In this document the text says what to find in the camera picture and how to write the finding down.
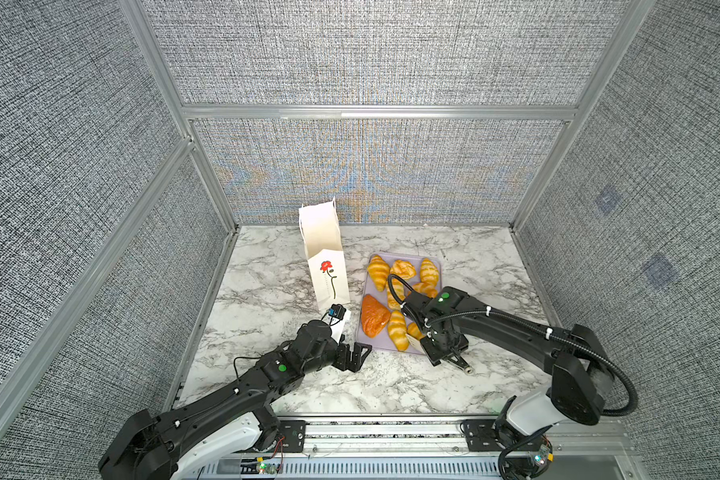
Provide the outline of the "white paper bag with rose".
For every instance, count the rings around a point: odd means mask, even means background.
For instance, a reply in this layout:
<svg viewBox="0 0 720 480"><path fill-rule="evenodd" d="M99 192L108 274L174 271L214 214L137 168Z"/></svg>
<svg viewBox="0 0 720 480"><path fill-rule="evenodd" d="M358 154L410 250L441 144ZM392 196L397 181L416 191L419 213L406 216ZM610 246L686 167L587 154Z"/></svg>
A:
<svg viewBox="0 0 720 480"><path fill-rule="evenodd" d="M335 199L302 206L299 229L318 309L348 304L348 275Z"/></svg>

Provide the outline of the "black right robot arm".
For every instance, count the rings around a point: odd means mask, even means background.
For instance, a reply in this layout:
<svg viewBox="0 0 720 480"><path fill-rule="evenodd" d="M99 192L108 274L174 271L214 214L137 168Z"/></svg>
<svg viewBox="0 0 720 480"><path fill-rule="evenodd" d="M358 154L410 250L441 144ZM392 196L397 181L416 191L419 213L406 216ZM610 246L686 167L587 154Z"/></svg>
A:
<svg viewBox="0 0 720 480"><path fill-rule="evenodd" d="M420 345L432 365L447 362L468 371L462 354L476 337L549 375L541 387L510 397L494 420L494 437L502 448L497 467L503 479L542 475L553 452L547 433L562 420L593 426L602 417L624 417L638 407L634 383L583 325L565 329L535 323L453 287L429 298L397 274L389 275L387 283L403 314L421 332Z"/></svg>

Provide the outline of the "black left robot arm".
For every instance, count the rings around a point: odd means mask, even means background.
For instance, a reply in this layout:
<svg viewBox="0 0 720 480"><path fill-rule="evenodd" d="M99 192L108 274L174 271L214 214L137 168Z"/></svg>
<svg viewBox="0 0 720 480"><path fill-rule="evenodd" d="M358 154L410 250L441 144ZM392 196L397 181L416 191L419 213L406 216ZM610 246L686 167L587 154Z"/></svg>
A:
<svg viewBox="0 0 720 480"><path fill-rule="evenodd" d="M104 479L182 479L230 453L264 452L280 432L274 401L309 373L359 371L371 350L334 339L327 323L311 320L219 390L156 416L133 414L99 460L99 473Z"/></svg>

